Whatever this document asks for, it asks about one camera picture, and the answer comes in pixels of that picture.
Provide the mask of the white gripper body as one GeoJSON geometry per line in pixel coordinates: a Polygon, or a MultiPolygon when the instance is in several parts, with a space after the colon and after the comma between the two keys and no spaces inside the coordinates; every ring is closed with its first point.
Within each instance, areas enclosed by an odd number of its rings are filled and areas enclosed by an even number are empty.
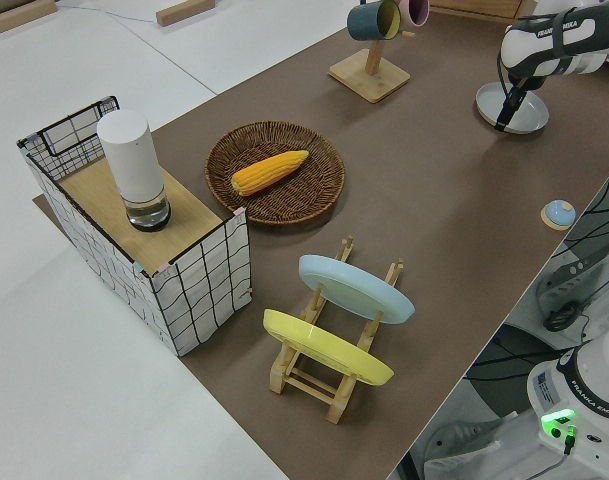
{"type": "Polygon", "coordinates": [[[517,79],[592,73],[608,56],[597,41],[605,13],[598,5],[537,5],[505,30],[500,63],[517,79]]]}

